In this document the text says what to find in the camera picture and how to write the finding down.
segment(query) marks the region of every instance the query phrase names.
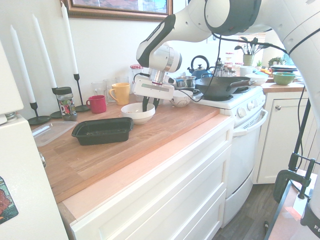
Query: black cable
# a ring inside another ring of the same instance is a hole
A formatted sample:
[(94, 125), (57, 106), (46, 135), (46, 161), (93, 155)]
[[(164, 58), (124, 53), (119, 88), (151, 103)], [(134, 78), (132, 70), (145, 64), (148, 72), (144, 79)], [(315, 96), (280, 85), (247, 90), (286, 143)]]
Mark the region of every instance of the black cable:
[[(298, 124), (299, 124), (299, 135), (298, 137), (300, 138), (300, 146), (301, 146), (301, 156), (304, 155), (304, 149), (303, 149), (303, 145), (302, 145), (302, 136), (301, 136), (301, 122), (300, 122), (300, 104), (301, 104), (301, 100), (302, 100), (302, 97), (304, 95), (304, 92), (305, 92), (305, 89), (306, 89), (306, 86), (304, 85), (303, 86), (303, 89), (302, 89), (302, 93), (301, 93), (301, 96), (300, 96), (300, 99), (299, 99), (299, 103), (298, 103)], [(300, 163), (297, 167), (297, 170), (301, 167), (301, 164), (302, 164), (302, 157), (300, 158)]]
[(216, 62), (215, 62), (215, 67), (214, 67), (214, 71), (213, 71), (213, 74), (212, 74), (212, 77), (211, 77), (211, 80), (209, 82), (209, 85), (208, 87), (206, 88), (206, 90), (204, 91), (203, 95), (198, 99), (198, 100), (194, 100), (191, 96), (189, 96), (186, 92), (184, 92), (183, 90), (180, 90), (178, 89), (180, 92), (184, 93), (185, 95), (187, 95), (192, 101), (194, 101), (195, 103), (198, 103), (202, 100), (202, 98), (206, 95), (210, 85), (211, 85), (211, 82), (212, 80), (214, 79), (215, 77), (215, 74), (216, 74), (216, 70), (217, 70), (217, 66), (218, 66), (218, 61), (219, 61), (219, 57), (220, 57), (220, 48), (221, 48), (221, 39), (219, 38), (219, 46), (218, 46), (218, 55), (217, 55), (217, 58), (216, 58)]
[[(245, 40), (238, 40), (238, 39), (229, 39), (229, 38), (222, 38), (221, 35), (220, 37), (215, 35), (214, 33), (212, 33), (212, 35), (217, 38), (217, 39), (220, 39), (220, 40), (225, 40), (225, 41), (229, 41), (229, 42), (237, 42), (237, 43), (245, 43), (245, 44), (250, 44), (252, 42), (250, 41), (245, 41)], [(273, 45), (271, 43), (267, 43), (267, 42), (256, 42), (255, 45), (262, 45), (262, 46), (268, 46), (268, 47), (271, 47), (271, 48), (275, 48), (275, 49), (278, 49), (278, 50), (281, 50), (282, 52), (284, 52), (285, 54), (288, 54), (287, 51), (279, 46), (276, 46), (276, 45)]]

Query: cabinet door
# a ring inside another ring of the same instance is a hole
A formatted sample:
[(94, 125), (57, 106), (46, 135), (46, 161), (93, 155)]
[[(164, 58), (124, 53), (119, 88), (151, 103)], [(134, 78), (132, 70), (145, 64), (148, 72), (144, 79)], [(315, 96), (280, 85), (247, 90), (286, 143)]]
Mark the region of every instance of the cabinet door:
[[(299, 99), (274, 99), (270, 111), (267, 133), (263, 146), (258, 173), (258, 183), (274, 183), (279, 171), (288, 169), (290, 156), (295, 149), (299, 134), (298, 125)], [(300, 121), (302, 121), (307, 99), (300, 104)], [(309, 113), (302, 137), (305, 146), (314, 116)]]

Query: white cabinet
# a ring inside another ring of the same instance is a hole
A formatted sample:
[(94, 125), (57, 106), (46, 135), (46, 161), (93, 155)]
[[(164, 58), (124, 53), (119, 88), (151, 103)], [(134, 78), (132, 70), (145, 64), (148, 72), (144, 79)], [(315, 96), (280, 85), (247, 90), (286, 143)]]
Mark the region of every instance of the white cabinet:
[(71, 226), (77, 240), (211, 240), (222, 225), (228, 119)]
[[(298, 103), (301, 92), (270, 92), (266, 94), (264, 108), (269, 112), (266, 123), (262, 125), (253, 181), (258, 184), (274, 183), (279, 171), (288, 169), (290, 156), (295, 149), (299, 134)], [(300, 121), (307, 105), (305, 92), (300, 104)], [(312, 108), (302, 137), (303, 155), (308, 156), (311, 145), (307, 139), (314, 137), (312, 130), (314, 115)]]

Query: black plastic container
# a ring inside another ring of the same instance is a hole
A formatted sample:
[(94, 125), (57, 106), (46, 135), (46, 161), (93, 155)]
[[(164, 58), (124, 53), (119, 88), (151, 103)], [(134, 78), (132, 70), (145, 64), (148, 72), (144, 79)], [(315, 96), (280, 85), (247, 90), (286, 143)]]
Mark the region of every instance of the black plastic container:
[(97, 145), (124, 142), (134, 128), (130, 117), (118, 117), (80, 122), (72, 131), (80, 145)]

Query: white refrigerator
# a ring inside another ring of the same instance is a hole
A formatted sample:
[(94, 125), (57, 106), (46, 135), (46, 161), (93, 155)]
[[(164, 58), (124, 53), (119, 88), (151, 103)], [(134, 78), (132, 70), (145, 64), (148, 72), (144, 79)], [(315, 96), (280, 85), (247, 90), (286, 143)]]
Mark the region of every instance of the white refrigerator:
[(67, 240), (23, 107), (0, 42), (0, 239)]

